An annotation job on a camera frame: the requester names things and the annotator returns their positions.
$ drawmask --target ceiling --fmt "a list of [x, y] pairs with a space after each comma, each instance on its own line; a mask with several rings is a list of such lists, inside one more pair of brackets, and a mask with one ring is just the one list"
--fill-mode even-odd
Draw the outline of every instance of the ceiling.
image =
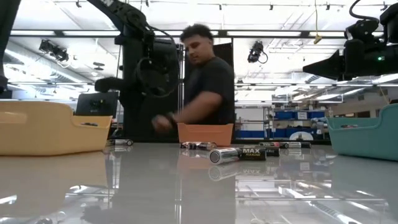
[[[353, 0], [152, 0], [149, 7], [145, 1], [130, 1], [147, 17], [150, 25], [163, 30], [182, 30], [189, 24], [201, 23], [212, 30], [345, 30], [356, 22], [348, 9]], [[391, 5], [395, 0], [362, 0], [354, 9], [355, 13], [379, 17], [383, 4]], [[14, 30], [115, 30], [112, 22], [97, 8], [85, 0], [22, 0]], [[43, 39], [68, 50], [70, 60], [56, 63], [49, 55], [38, 50]], [[249, 49], [255, 41], [261, 40], [268, 61], [265, 64], [248, 63]], [[215, 44], [231, 42], [229, 38], [217, 38]], [[245, 83], [305, 83], [312, 78], [313, 83], [336, 83], [334, 80], [313, 76], [302, 72], [302, 67], [331, 56], [344, 48], [345, 39], [323, 39], [318, 44], [313, 39], [234, 39], [234, 70], [237, 79]], [[121, 76], [118, 73], [120, 48], [114, 45], [113, 38], [40, 38], [11, 37], [10, 44], [17, 57], [30, 58], [32, 63], [47, 64], [47, 70], [63, 71], [57, 77], [67, 77], [67, 82], [93, 82], [102, 77]], [[102, 71], [95, 70], [94, 62], [105, 64]], [[32, 75], [30, 81], [40, 81]], [[324, 94], [328, 88], [311, 86], [304, 88], [319, 90]], [[269, 95], [299, 95], [300, 88], [292, 86], [263, 86], [238, 88], [239, 100], [264, 99]]]

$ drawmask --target man's hand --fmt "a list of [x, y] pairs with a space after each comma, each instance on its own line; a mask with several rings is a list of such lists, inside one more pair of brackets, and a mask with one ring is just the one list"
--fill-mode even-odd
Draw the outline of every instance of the man's hand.
[[158, 133], [167, 133], [173, 129], [172, 123], [165, 116], [157, 115], [152, 119], [152, 125]]

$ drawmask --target orange bin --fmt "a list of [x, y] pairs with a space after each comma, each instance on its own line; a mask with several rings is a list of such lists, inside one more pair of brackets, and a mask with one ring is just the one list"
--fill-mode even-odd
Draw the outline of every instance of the orange bin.
[[178, 123], [180, 142], [213, 142], [217, 146], [230, 146], [234, 124], [198, 125]]
[[0, 156], [101, 151], [106, 146], [111, 120], [112, 116], [74, 116], [72, 109], [62, 103], [0, 102]]

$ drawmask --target man's arm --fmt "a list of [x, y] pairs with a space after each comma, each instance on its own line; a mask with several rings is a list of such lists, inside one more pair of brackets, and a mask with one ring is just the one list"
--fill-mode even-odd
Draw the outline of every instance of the man's arm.
[[224, 100], [228, 72], [220, 67], [203, 71], [203, 91], [184, 109], [174, 116], [178, 123], [192, 124], [205, 119], [215, 112]]

